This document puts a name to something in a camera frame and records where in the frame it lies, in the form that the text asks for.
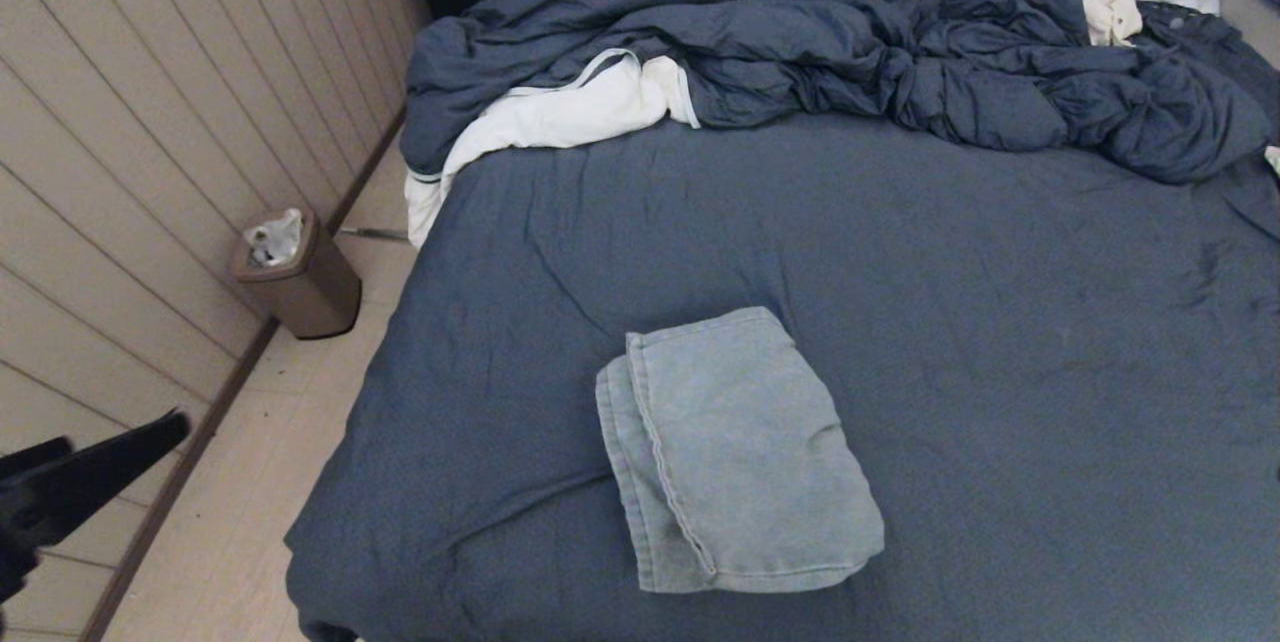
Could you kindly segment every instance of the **brown trash can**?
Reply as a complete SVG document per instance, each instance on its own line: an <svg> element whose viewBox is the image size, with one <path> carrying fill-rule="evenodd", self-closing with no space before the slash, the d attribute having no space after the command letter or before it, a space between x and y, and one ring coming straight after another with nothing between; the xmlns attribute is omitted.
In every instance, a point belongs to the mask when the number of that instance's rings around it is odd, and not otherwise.
<svg viewBox="0 0 1280 642"><path fill-rule="evenodd" d="M260 214L248 226L279 219L283 212ZM261 301L298 340L333 338L351 331L360 315L361 281L329 230L315 212L302 208L302 240L287 263L257 267L250 246L241 238L232 256L232 274Z"/></svg>

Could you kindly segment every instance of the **light blue towel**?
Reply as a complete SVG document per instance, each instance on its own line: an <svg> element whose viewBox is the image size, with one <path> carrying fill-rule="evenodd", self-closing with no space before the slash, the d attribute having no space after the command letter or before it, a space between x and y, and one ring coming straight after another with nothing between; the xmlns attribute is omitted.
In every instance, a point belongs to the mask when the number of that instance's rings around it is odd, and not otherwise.
<svg viewBox="0 0 1280 642"><path fill-rule="evenodd" d="M817 590L883 550L831 393L768 309L630 333L595 396L641 590Z"/></svg>

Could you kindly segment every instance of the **tile floor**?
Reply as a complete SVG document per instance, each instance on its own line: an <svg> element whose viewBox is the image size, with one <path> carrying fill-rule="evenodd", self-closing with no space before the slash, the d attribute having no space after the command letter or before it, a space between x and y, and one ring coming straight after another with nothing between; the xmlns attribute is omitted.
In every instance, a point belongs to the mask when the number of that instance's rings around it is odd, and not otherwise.
<svg viewBox="0 0 1280 642"><path fill-rule="evenodd" d="M399 141L347 226L404 228ZM301 642L284 591L284 532L342 437L416 249L338 237L365 295L356 329L297 341L283 327L256 364L165 519L108 642Z"/></svg>

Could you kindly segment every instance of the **crumpled comforter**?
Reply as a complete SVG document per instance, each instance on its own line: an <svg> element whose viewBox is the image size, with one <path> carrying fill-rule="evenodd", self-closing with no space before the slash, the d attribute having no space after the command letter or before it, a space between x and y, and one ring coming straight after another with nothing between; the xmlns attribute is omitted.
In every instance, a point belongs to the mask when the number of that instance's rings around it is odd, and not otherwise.
<svg viewBox="0 0 1280 642"><path fill-rule="evenodd" d="M886 116L989 150L1075 145L1152 180L1212 176L1275 136L1240 87L1155 43L1093 49L1080 0L485 0L417 37L402 150L434 176L517 84L605 49L668 55L704 127Z"/></svg>

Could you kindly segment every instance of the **wood paneled wall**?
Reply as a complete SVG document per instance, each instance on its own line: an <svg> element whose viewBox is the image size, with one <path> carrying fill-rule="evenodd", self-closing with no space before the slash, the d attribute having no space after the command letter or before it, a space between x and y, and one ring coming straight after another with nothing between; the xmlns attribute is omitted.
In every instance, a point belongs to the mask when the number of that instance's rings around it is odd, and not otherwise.
<svg viewBox="0 0 1280 642"><path fill-rule="evenodd" d="M403 105L424 0L0 0L0 454L180 408L265 322L227 271L262 208L329 217ZM182 449L5 611L77 638Z"/></svg>

